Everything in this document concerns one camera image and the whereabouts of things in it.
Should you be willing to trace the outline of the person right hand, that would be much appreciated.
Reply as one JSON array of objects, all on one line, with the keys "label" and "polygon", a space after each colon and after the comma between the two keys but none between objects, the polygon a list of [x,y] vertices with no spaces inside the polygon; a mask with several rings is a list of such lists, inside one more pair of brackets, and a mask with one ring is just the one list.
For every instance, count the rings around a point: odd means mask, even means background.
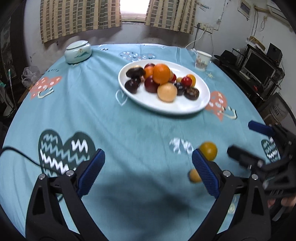
[{"label": "person right hand", "polygon": [[[269,199],[267,201],[268,207],[271,208],[275,204],[275,202],[276,202],[276,199]],[[281,205],[283,207],[287,207],[288,208],[288,211],[292,211],[292,209],[295,206],[295,203],[296,203],[296,197],[295,197],[295,195],[294,196],[290,196],[290,197],[284,197],[281,200]]]}]

